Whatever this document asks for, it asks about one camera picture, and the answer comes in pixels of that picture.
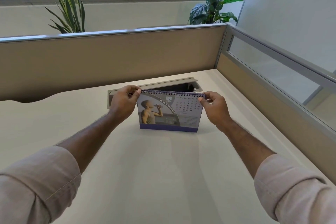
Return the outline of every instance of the sleeve cuff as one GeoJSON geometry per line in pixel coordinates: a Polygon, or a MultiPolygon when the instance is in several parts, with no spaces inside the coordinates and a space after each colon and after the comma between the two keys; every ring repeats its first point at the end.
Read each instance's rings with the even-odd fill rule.
{"type": "Polygon", "coordinates": [[[50,222],[71,205],[81,182],[76,159],[59,146],[44,148],[0,172],[30,188],[46,205],[50,222]]]}
{"type": "Polygon", "coordinates": [[[290,160],[274,154],[266,158],[259,166],[254,177],[254,188],[261,205],[274,220],[275,208],[281,198],[296,184],[316,178],[325,183],[324,179],[313,171],[296,167],[290,160]]]}

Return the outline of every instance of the hand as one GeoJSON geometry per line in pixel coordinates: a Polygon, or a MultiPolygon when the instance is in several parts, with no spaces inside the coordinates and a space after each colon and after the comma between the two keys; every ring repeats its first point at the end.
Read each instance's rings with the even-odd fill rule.
{"type": "Polygon", "coordinates": [[[116,122],[120,124],[131,115],[140,96],[141,89],[135,85],[127,85],[121,88],[112,98],[110,111],[108,112],[116,122]]]}
{"type": "Polygon", "coordinates": [[[198,100],[204,107],[208,119],[215,124],[217,128],[232,121],[228,106],[223,96],[212,91],[204,92],[204,94],[208,100],[205,100],[202,97],[199,97],[198,100]]]}

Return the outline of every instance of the beige partition panel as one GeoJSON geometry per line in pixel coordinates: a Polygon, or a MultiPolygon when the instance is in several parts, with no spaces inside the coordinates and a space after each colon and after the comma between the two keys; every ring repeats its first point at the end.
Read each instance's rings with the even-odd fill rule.
{"type": "Polygon", "coordinates": [[[212,69],[226,25],[111,31],[1,43],[0,100],[212,69]]]}
{"type": "Polygon", "coordinates": [[[330,138],[222,54],[217,70],[336,184],[336,144],[330,138]]]}

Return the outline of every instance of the purple calendar base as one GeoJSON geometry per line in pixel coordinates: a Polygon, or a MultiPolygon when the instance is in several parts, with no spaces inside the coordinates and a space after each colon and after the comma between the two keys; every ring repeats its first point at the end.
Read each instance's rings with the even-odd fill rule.
{"type": "Polygon", "coordinates": [[[197,132],[198,128],[179,127],[174,125],[160,125],[160,124],[140,124],[143,129],[155,130],[169,130],[169,131],[183,131],[183,132],[197,132]]]}

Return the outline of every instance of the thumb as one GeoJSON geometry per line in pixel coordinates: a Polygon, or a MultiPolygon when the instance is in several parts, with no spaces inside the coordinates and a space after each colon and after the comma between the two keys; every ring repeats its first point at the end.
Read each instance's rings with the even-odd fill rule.
{"type": "Polygon", "coordinates": [[[134,103],[137,102],[140,94],[141,90],[136,90],[131,97],[131,101],[133,101],[134,103]]]}
{"type": "Polygon", "coordinates": [[[201,102],[201,105],[204,107],[204,109],[208,108],[208,106],[210,105],[210,104],[208,103],[208,101],[206,101],[206,100],[205,100],[204,98],[202,98],[202,97],[199,97],[199,98],[198,98],[198,101],[201,102]]]}

